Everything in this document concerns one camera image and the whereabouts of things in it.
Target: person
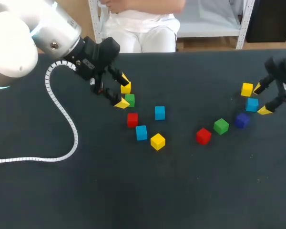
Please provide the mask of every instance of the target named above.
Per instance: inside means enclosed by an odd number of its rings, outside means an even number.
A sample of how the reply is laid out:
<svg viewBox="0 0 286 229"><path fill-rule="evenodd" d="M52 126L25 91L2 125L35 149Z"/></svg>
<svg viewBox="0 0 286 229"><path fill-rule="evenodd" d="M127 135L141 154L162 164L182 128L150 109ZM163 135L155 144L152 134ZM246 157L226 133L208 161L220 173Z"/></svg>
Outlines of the person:
<svg viewBox="0 0 286 229"><path fill-rule="evenodd" d="M175 52L180 22L174 13L185 0L101 0L110 11L104 25L107 37L121 46L121 53Z"/></svg>

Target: green cube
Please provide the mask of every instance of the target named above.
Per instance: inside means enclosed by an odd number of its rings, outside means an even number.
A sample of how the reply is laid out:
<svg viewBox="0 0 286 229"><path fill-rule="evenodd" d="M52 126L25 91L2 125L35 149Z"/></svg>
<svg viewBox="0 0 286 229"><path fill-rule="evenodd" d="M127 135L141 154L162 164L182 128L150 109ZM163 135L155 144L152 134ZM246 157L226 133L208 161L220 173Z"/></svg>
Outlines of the green cube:
<svg viewBox="0 0 286 229"><path fill-rule="evenodd" d="M227 123L224 119L219 119L214 123L214 130L220 135L227 132L229 129L229 123Z"/></svg>
<svg viewBox="0 0 286 229"><path fill-rule="evenodd" d="M134 107L134 94L126 94L125 100L130 104L129 107Z"/></svg>

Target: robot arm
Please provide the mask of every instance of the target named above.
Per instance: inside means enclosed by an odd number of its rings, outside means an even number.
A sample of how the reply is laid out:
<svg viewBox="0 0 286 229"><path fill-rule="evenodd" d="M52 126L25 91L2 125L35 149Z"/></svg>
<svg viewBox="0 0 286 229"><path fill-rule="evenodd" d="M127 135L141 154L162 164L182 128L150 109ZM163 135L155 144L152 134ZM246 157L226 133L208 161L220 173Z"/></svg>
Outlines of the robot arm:
<svg viewBox="0 0 286 229"><path fill-rule="evenodd" d="M112 105L127 105L101 82L102 75L109 72L121 85L129 83L111 67L120 52L119 44L112 38L96 44L89 37L81 38L81 31L54 0L0 0L0 91L34 69L39 47L54 59L76 65L76 73L91 81L92 91L103 94Z"/></svg>
<svg viewBox="0 0 286 229"><path fill-rule="evenodd" d="M266 61L265 67L268 76L258 83L254 89L254 93L261 94L273 81L276 81L278 95L274 100L266 103L265 106L258 111L261 115L271 114L275 112L280 105L286 103L286 58L275 60L271 57Z"/></svg>

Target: blue cube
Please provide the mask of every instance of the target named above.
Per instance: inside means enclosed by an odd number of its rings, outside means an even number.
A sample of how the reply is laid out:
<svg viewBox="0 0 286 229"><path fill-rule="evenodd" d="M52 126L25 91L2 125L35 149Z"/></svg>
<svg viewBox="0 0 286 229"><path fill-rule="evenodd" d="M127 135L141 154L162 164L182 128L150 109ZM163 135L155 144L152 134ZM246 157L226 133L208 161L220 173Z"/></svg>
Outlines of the blue cube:
<svg viewBox="0 0 286 229"><path fill-rule="evenodd" d="M257 112L258 99L248 98L246 103L246 111Z"/></svg>
<svg viewBox="0 0 286 229"><path fill-rule="evenodd" d="M154 107L154 118L155 120L165 120L165 106Z"/></svg>
<svg viewBox="0 0 286 229"><path fill-rule="evenodd" d="M238 115L236 117L236 120L235 120L235 125L238 127L238 128L245 128L248 124L249 124L249 116L247 116L246 114L244 113L241 113L240 115Z"/></svg>
<svg viewBox="0 0 286 229"><path fill-rule="evenodd" d="M147 140L147 129L145 125L136 126L135 131L138 141Z"/></svg>

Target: white shelf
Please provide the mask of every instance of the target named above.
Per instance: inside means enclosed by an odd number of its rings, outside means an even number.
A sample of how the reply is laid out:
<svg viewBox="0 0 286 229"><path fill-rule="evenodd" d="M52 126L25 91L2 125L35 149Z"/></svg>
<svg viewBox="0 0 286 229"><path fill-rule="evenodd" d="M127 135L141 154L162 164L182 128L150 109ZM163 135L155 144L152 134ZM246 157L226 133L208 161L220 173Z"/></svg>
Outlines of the white shelf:
<svg viewBox="0 0 286 229"><path fill-rule="evenodd" d="M244 4L242 24L231 4L235 0L187 0L184 11L176 14L181 27L179 38L185 37L238 37L236 49L242 49L250 22L255 0L241 0ZM109 14L102 7L98 18L98 0L88 0L95 40L97 43L106 38L103 32L104 22Z"/></svg>
<svg viewBox="0 0 286 229"><path fill-rule="evenodd" d="M180 21L179 38L238 36L240 23L229 0L188 0Z"/></svg>

